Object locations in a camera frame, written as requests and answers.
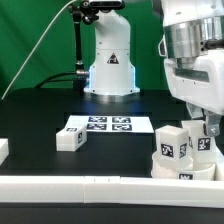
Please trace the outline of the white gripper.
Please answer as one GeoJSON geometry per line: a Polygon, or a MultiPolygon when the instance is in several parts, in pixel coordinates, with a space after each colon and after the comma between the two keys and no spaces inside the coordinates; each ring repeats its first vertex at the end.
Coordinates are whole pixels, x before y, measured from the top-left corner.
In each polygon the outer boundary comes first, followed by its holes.
{"type": "Polygon", "coordinates": [[[205,133],[216,137],[220,134],[221,116],[224,115],[224,54],[207,54],[195,60],[193,70],[208,74],[208,79],[176,75],[175,62],[164,60],[165,74],[171,95],[186,103],[192,119],[203,117],[205,111],[205,133]]]}

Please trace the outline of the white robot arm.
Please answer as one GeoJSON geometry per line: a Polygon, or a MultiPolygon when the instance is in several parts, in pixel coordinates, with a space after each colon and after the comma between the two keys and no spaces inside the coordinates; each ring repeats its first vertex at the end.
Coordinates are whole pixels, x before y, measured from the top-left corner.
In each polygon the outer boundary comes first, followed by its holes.
{"type": "MultiPolygon", "coordinates": [[[[220,133],[224,116],[224,0],[151,0],[162,17],[158,45],[171,95],[184,101],[190,116],[205,117],[208,136],[220,133]]],[[[116,13],[123,0],[87,0],[98,11],[96,56],[85,92],[108,97],[135,90],[130,63],[130,25],[116,13]]]]}

